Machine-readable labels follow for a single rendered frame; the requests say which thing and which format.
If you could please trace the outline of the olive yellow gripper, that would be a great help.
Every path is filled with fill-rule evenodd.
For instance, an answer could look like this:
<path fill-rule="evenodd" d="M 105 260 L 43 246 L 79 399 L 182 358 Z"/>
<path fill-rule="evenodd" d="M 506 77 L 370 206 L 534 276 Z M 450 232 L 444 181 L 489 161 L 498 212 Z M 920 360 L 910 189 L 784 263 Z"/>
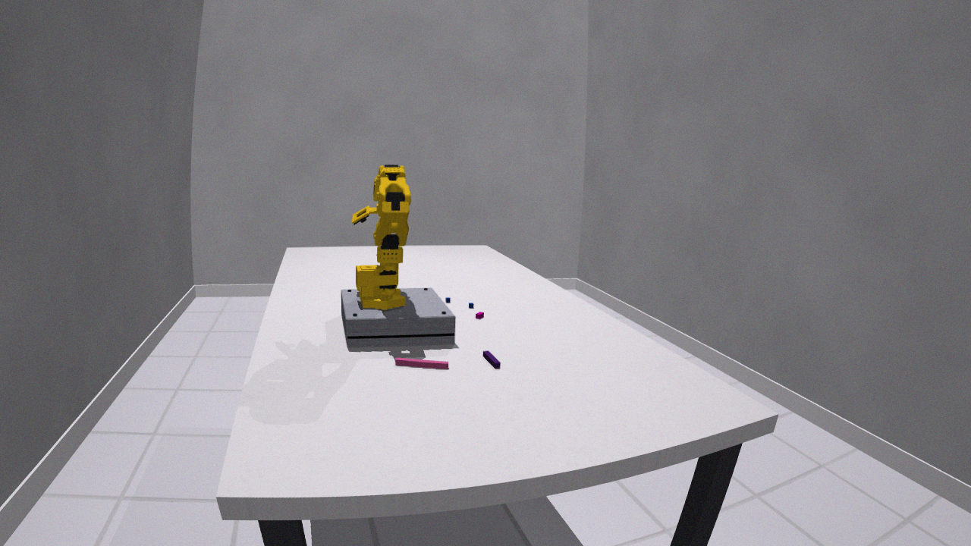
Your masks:
<path fill-rule="evenodd" d="M 359 212 L 353 214 L 353 224 L 357 224 L 357 222 L 360 221 L 366 221 L 366 218 L 369 217 L 370 214 L 379 214 L 379 217 L 381 217 L 381 210 L 382 204 L 377 204 L 377 208 L 370 208 L 367 206 L 364 209 L 361 209 Z M 358 217 L 358 215 L 360 217 Z"/>

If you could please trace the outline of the pink flat bar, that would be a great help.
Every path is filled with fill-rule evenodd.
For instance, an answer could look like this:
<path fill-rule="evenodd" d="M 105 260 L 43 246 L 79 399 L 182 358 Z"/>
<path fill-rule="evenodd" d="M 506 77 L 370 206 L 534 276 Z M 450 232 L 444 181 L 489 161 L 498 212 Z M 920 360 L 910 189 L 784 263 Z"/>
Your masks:
<path fill-rule="evenodd" d="M 433 362 L 432 360 L 423 359 L 405 359 L 405 357 L 396 357 L 395 364 L 398 364 L 398 366 L 423 367 L 424 369 L 448 369 L 448 362 Z"/>

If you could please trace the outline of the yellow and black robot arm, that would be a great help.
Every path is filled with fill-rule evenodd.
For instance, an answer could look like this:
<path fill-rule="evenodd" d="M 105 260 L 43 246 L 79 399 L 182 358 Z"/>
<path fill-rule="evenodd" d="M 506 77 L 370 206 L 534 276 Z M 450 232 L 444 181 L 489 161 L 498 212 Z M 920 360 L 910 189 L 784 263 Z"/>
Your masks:
<path fill-rule="evenodd" d="M 385 165 L 385 168 L 379 166 L 374 180 L 373 201 L 382 204 L 381 218 L 373 233 L 379 265 L 358 266 L 363 308 L 386 310 L 406 304 L 406 298 L 398 289 L 399 263 L 403 262 L 402 246 L 406 245 L 409 231 L 410 189 L 405 176 L 404 166 Z"/>

